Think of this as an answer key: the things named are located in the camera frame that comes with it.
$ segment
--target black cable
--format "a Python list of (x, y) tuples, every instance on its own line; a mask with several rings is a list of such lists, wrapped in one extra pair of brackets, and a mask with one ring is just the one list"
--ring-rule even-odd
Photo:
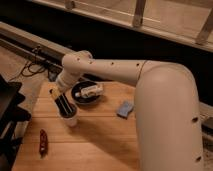
[[(9, 79), (8, 82), (11, 82), (12, 80), (17, 79), (17, 78), (19, 78), (20, 76), (23, 76), (23, 77), (32, 77), (32, 76), (34, 76), (34, 75), (36, 75), (36, 74), (40, 74), (40, 73), (45, 72), (46, 68), (44, 67), (44, 63), (47, 62), (47, 60), (45, 59), (45, 60), (43, 60), (43, 61), (41, 61), (41, 62), (38, 62), (38, 61), (37, 61), (37, 55), (38, 55), (39, 51), (40, 51), (40, 49), (34, 48), (34, 49), (32, 50), (32, 52), (33, 52), (33, 54), (34, 54), (34, 60), (33, 60), (32, 62), (30, 62), (30, 59), (29, 59), (29, 57), (28, 57), (27, 62), (24, 64), (24, 67), (21, 69), (21, 71), (19, 72), (19, 74), (18, 74), (17, 76), (15, 76), (15, 77)], [(37, 69), (36, 71), (33, 71), (33, 70), (32, 70), (32, 66), (35, 66), (35, 65), (41, 65), (41, 67), (40, 67), (39, 69)], [(28, 72), (29, 72), (30, 74), (25, 74), (25, 73), (24, 73), (24, 71), (25, 71), (26, 69), (28, 70)]]

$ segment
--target dark background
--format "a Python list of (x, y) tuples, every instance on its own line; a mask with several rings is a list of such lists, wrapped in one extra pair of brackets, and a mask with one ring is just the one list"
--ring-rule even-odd
[(1, 0), (0, 19), (95, 59), (177, 62), (195, 76), (200, 100), (213, 105), (213, 53), (95, 21), (29, 1)]

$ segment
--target screw hole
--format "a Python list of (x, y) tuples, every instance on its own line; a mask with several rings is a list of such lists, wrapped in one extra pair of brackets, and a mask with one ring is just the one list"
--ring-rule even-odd
[(192, 119), (192, 123), (196, 123), (198, 121), (198, 117)]
[(202, 157), (201, 157), (201, 156), (199, 156), (198, 158), (196, 158), (195, 162), (200, 162), (200, 161), (201, 161), (201, 159), (202, 159)]

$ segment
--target white cup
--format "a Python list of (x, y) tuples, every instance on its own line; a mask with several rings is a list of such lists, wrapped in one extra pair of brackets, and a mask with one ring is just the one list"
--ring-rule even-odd
[(70, 118), (63, 118), (63, 119), (66, 125), (69, 127), (76, 126), (78, 122), (77, 115), (74, 115), (73, 117), (70, 117)]

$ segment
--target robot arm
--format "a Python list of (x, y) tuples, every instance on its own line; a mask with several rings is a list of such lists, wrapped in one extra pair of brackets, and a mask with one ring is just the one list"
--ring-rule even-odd
[(191, 72), (174, 63), (94, 60), (67, 54), (56, 84), (70, 89), (84, 73), (135, 86), (141, 171), (203, 171), (199, 100)]

